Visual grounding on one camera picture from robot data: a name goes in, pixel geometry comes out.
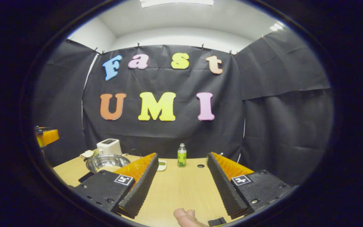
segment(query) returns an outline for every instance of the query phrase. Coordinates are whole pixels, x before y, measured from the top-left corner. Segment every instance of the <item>table surface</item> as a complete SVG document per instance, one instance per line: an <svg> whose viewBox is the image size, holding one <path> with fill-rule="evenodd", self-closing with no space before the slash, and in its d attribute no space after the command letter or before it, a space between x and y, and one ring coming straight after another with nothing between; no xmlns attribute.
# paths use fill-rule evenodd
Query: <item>table surface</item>
<svg viewBox="0 0 363 227"><path fill-rule="evenodd" d="M126 155L130 161L139 156ZM153 227L179 227L173 216L177 208L195 210L198 221L225 218L231 222L223 206L211 172L206 165L206 158L187 159L186 167L177 166L177 159L160 158L167 161L166 170L156 172L144 204L135 219L129 220ZM79 185L78 179L89 172L81 157L74 158L54 167L54 171L68 185Z"/></svg>

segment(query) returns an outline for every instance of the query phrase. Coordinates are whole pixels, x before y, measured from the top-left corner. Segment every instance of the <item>white wall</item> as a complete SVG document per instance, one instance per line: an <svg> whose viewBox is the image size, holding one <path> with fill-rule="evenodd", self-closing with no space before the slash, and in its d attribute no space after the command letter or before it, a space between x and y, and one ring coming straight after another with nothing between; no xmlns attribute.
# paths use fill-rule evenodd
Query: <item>white wall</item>
<svg viewBox="0 0 363 227"><path fill-rule="evenodd" d="M144 30L118 37L110 50L134 47L137 46L137 43L140 43L140 46L168 44L198 47L204 44L205 48L224 52L232 50L232 53L235 54L236 51L242 50L253 41L216 30L193 27L168 27Z"/></svg>
<svg viewBox="0 0 363 227"><path fill-rule="evenodd" d="M68 39L91 49L97 47L96 51L102 53L102 50L105 52L111 50L116 36L98 17L95 17L69 35Z"/></svg>

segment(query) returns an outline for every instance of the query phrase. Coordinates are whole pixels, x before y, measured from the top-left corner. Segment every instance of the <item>metal bowl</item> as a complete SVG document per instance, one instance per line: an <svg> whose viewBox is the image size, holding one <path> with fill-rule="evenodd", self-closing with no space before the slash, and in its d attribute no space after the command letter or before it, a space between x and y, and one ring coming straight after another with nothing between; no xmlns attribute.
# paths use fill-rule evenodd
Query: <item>metal bowl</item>
<svg viewBox="0 0 363 227"><path fill-rule="evenodd" d="M123 167L130 164L128 158L124 158L115 154L101 154L95 157L89 158L86 161L86 167L92 173L97 173L98 170L104 166L119 166Z"/></svg>

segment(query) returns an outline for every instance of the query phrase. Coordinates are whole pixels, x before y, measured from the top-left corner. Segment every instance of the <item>white ceiling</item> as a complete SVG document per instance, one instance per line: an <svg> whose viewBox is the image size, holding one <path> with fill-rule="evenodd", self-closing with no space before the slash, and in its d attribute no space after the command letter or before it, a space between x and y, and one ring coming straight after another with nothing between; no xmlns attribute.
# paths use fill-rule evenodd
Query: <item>white ceiling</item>
<svg viewBox="0 0 363 227"><path fill-rule="evenodd" d="M257 40L271 32L275 19L238 0L214 0L213 6L171 3L142 8L139 0L125 1L99 18L117 37L163 27L197 27Z"/></svg>

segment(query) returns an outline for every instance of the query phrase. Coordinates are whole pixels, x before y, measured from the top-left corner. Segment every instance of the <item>black fabric curtain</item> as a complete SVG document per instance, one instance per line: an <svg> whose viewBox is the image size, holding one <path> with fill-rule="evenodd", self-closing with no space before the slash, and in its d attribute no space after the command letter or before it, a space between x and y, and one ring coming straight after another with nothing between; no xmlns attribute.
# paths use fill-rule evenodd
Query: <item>black fabric curtain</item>
<svg viewBox="0 0 363 227"><path fill-rule="evenodd" d="M173 69L172 56L187 53L187 69ZM149 56L147 68L132 69L128 63L138 54ZM117 55L122 56L118 74L105 80L102 66ZM207 57L222 60L222 74L209 69ZM152 92L159 101L164 92L174 92L175 121L138 120L142 92ZM210 92L214 120L200 121L199 92ZM116 110L116 93L125 93L123 112L116 120L102 118L99 110L102 94L112 94L109 110ZM185 143L188 158L203 158L207 153L223 152L237 160L243 138L243 102L240 74L233 56L217 50L192 46L154 45L115 50L99 56L89 75L84 96L84 127L89 149L107 138L120 140L123 153L135 148L147 155L157 152L160 158L176 158L180 143Z"/></svg>
<svg viewBox="0 0 363 227"><path fill-rule="evenodd" d="M288 29L236 55L242 77L245 136L241 164L300 184L324 154L333 124L327 75L312 50Z"/></svg>
<svg viewBox="0 0 363 227"><path fill-rule="evenodd" d="M96 53L75 42L63 42L41 70L33 95L33 122L58 129L59 140L44 149L56 166L87 150L82 130L82 93Z"/></svg>

